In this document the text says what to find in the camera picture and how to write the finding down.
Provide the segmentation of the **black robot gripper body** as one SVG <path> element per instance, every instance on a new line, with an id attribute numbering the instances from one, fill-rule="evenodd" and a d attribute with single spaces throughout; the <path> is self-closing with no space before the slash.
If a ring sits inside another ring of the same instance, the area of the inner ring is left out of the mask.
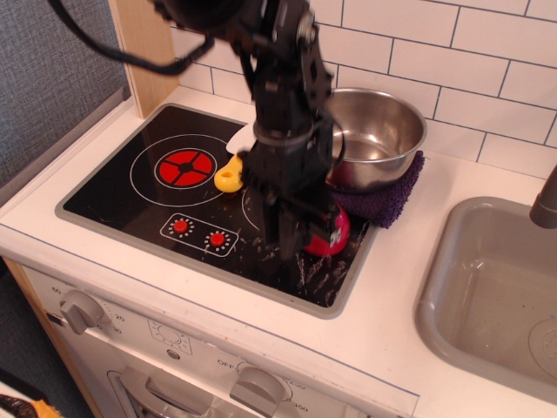
<path id="1" fill-rule="evenodd" d="M 252 220 L 261 238 L 261 192 L 273 189 L 284 199 L 285 209 L 316 215 L 319 224 L 312 228 L 313 236 L 328 239 L 339 214 L 339 205 L 325 184 L 332 166 L 332 127 L 318 125 L 301 137 L 273 138 L 269 144 L 255 138 L 251 150 L 239 157 L 241 179 L 254 204 Z"/>

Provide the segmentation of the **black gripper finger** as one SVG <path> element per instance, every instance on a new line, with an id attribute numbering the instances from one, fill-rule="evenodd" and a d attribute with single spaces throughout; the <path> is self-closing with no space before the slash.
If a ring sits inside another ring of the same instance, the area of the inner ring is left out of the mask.
<path id="1" fill-rule="evenodd" d="M 284 199 L 273 189 L 263 190 L 261 235 L 267 245 L 277 246 L 282 253 L 289 253 L 288 236 L 285 226 L 281 223 L 285 209 Z"/>
<path id="2" fill-rule="evenodd" d="M 288 208 L 279 210 L 278 246 L 282 270 L 290 268 L 296 255 L 311 242 L 314 234 L 312 228 L 318 224 L 318 217 L 308 212 L 296 212 Z"/>

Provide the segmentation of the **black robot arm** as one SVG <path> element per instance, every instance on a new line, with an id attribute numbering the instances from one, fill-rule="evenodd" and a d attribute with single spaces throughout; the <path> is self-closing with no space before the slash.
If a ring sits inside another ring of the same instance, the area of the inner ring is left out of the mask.
<path id="1" fill-rule="evenodd" d="M 238 154 L 254 193 L 263 240 L 291 260 L 314 237 L 337 233 L 339 209 L 325 178 L 332 168 L 332 77 L 320 56 L 307 1 L 156 1 L 164 19 L 239 57 L 255 104 L 255 144 Z"/>

